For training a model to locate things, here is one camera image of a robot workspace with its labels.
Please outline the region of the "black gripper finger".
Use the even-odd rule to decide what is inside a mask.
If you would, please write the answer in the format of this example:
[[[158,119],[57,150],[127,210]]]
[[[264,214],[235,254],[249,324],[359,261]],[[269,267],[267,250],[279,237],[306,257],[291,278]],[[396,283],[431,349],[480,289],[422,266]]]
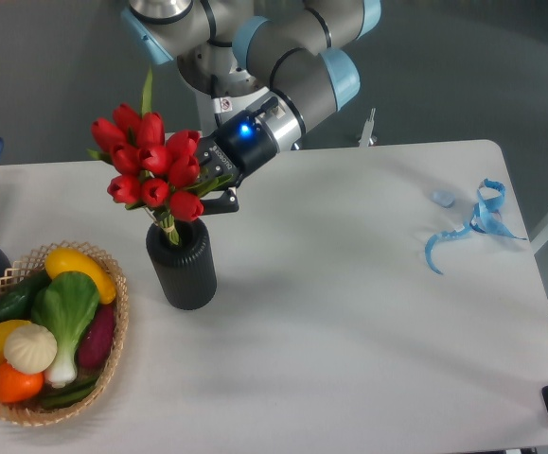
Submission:
[[[201,198],[203,216],[236,213],[239,210],[237,189],[232,186],[217,191],[214,196]]]

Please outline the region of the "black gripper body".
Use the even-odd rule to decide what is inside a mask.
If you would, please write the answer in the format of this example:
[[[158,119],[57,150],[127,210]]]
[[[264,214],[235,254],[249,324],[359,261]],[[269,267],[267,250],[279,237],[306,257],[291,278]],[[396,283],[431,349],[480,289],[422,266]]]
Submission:
[[[196,158],[207,180],[223,177],[219,189],[238,187],[278,153],[269,131],[249,112],[240,112],[206,137],[196,149]]]

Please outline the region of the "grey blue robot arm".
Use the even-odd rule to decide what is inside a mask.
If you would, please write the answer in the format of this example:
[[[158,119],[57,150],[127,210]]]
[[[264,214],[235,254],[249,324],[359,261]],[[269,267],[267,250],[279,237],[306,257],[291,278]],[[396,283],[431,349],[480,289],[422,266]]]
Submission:
[[[307,1],[292,17],[251,1],[131,1],[122,11],[155,64],[174,62],[195,96],[205,179],[224,178],[206,214],[235,212],[241,182],[289,150],[361,87],[344,46],[380,20],[378,1]]]

